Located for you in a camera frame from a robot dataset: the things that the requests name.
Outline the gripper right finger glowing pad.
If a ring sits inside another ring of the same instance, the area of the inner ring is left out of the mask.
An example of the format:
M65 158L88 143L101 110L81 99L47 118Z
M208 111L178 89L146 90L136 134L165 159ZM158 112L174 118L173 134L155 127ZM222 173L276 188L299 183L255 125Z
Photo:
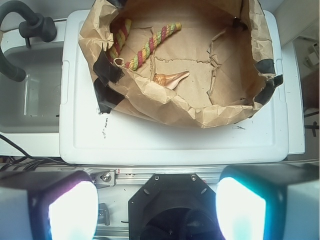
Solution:
M215 206L227 240L318 240L319 166L228 165L217 184Z

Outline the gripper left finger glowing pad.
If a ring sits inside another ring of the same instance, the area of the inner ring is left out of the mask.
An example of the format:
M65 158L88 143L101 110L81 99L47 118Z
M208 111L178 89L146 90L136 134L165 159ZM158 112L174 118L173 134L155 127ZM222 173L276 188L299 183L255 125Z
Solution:
M98 221L96 186L84 171L2 171L2 240L91 240Z

